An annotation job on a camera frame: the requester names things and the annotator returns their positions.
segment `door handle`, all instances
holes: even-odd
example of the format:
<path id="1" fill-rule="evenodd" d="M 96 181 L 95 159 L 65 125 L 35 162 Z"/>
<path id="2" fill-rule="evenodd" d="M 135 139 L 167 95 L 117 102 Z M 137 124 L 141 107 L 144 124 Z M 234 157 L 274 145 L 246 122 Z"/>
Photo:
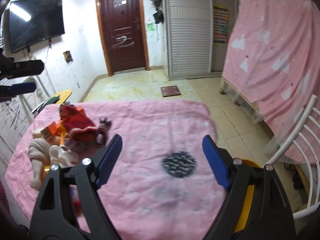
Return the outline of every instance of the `door handle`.
<path id="1" fill-rule="evenodd" d="M 140 17 L 136 17 L 136 20 L 133 23 L 140 23 Z"/>
<path id="2" fill-rule="evenodd" d="M 138 24 L 137 30 L 140 30 L 140 29 L 141 29 L 141 26 L 140 26 L 140 17 L 136 17 L 136 20 L 135 20 L 133 23 L 134 23 L 134 24 Z"/>

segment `blue gripper pad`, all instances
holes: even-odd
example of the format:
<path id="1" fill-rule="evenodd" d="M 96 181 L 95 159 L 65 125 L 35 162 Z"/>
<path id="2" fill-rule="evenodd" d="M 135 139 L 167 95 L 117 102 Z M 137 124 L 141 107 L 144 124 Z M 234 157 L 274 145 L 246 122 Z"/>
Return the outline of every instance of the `blue gripper pad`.
<path id="1" fill-rule="evenodd" d="M 120 135 L 115 135 L 114 139 L 110 142 L 110 145 L 108 145 L 107 153 L 104 155 L 97 168 L 97 179 L 95 181 L 97 189 L 108 182 L 121 150 L 122 138 Z"/>
<path id="2" fill-rule="evenodd" d="M 231 182 L 228 176 L 228 166 L 226 162 L 232 161 L 231 156 L 228 154 L 228 156 L 224 156 L 226 160 L 223 160 L 217 146 L 209 135 L 205 136 L 202 140 L 202 150 L 218 184 L 223 186 L 225 190 L 228 190 L 231 186 Z"/>
<path id="3" fill-rule="evenodd" d="M 8 89 L 8 93 L 11 95 L 23 95 L 27 93 L 33 93 L 36 91 L 37 86 L 34 82 L 26 82 L 21 84 L 14 84 Z"/>

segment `pink bedsheet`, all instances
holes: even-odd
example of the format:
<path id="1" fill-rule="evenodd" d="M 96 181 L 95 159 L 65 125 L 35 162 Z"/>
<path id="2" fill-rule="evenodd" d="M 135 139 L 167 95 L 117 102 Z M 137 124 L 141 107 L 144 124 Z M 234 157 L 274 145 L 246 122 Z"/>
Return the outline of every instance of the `pink bedsheet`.
<path id="1" fill-rule="evenodd" d="M 311 0 L 241 0 L 222 76 L 258 103 L 275 135 L 292 128 L 312 93 L 320 95 L 319 41 L 320 12 Z M 303 162 L 296 149 L 286 155 Z"/>
<path id="2" fill-rule="evenodd" d="M 116 133 L 123 138 L 111 177 L 98 191 L 122 239 L 202 239 L 225 198 L 202 152 L 203 137 L 216 137 L 207 107 L 183 100 L 77 105 L 96 124 L 105 117 L 112 121 L 109 141 Z M 37 197 L 28 185 L 33 175 L 27 157 L 31 133 L 58 120 L 58 106 L 47 106 L 18 144 L 5 175 L 28 219 Z M 197 162 L 188 177 L 172 177 L 161 166 L 165 156 L 179 151 L 189 152 Z M 88 230 L 84 218 L 79 223 Z"/>

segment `metal screw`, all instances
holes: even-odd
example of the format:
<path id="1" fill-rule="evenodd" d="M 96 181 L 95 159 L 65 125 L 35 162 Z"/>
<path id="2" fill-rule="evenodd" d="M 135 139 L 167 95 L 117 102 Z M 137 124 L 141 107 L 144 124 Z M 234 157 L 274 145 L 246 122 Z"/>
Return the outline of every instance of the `metal screw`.
<path id="1" fill-rule="evenodd" d="M 233 164 L 235 164 L 235 165 L 241 165 L 241 164 L 242 164 L 242 160 L 239 159 L 239 158 L 234 158 L 234 159 L 233 159 Z"/>
<path id="2" fill-rule="evenodd" d="M 58 164 L 51 165 L 51 170 L 52 171 L 56 171 L 57 169 L 59 169 L 59 165 Z"/>
<path id="3" fill-rule="evenodd" d="M 82 160 L 82 164 L 83 165 L 89 165 L 92 162 L 92 160 L 90 158 L 84 158 Z"/>
<path id="4" fill-rule="evenodd" d="M 266 165 L 266 170 L 267 171 L 273 171 L 273 166 L 271 164 Z"/>

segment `green sticker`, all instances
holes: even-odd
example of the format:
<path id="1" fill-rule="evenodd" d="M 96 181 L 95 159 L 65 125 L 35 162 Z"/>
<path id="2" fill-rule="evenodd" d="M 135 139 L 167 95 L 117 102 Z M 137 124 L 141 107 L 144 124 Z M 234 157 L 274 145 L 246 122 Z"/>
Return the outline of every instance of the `green sticker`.
<path id="1" fill-rule="evenodd" d="M 149 31 L 155 31 L 156 27 L 154 23 L 147 23 L 147 32 Z"/>

